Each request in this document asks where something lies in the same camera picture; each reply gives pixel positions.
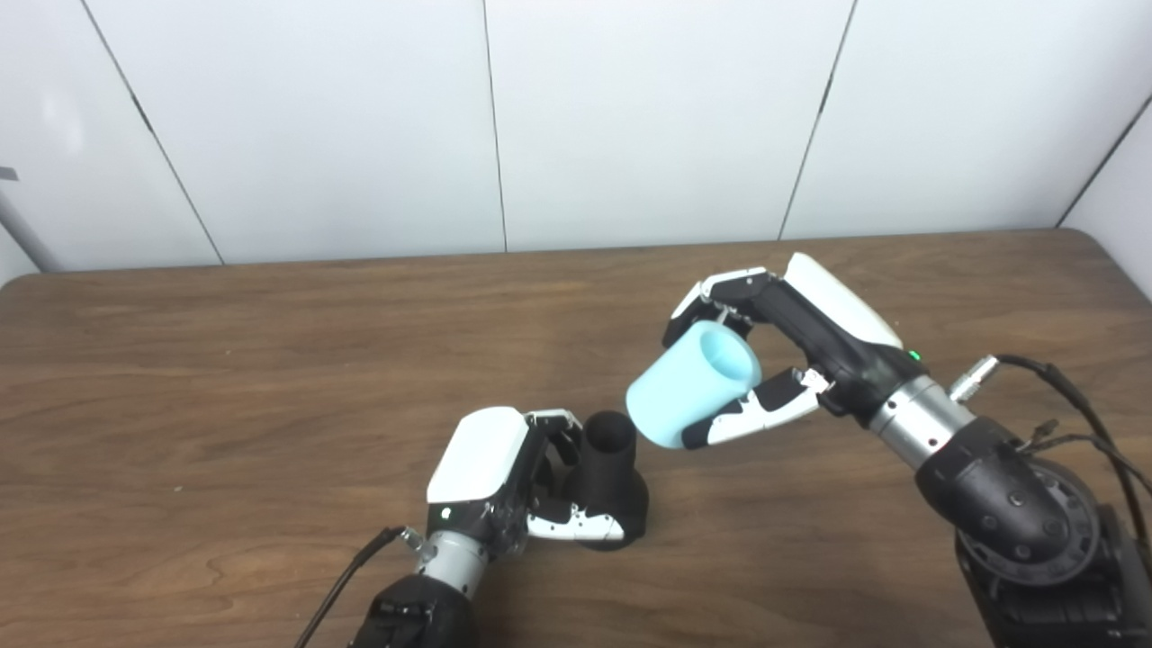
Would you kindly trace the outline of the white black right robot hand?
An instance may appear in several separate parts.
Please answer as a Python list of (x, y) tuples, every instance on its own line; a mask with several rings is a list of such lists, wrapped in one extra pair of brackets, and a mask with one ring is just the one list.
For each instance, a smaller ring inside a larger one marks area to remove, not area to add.
[(670, 347), (699, 321), (715, 321), (745, 338), (758, 324), (796, 346), (806, 368), (789, 368), (708, 410), (676, 435), (696, 450), (774, 429), (829, 410), (867, 423), (905, 384), (926, 375), (887, 321), (808, 255), (795, 253), (783, 274), (751, 268), (696, 282), (670, 314)]

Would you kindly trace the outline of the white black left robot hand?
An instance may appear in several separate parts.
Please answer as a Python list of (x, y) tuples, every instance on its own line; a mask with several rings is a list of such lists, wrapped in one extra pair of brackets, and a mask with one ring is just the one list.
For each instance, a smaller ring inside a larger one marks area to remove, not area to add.
[(583, 425), (567, 409), (508, 406), (461, 419), (429, 480), (427, 533), (473, 540), (490, 558), (523, 553), (531, 537), (626, 548), (617, 514), (561, 496), (552, 455), (579, 467)]

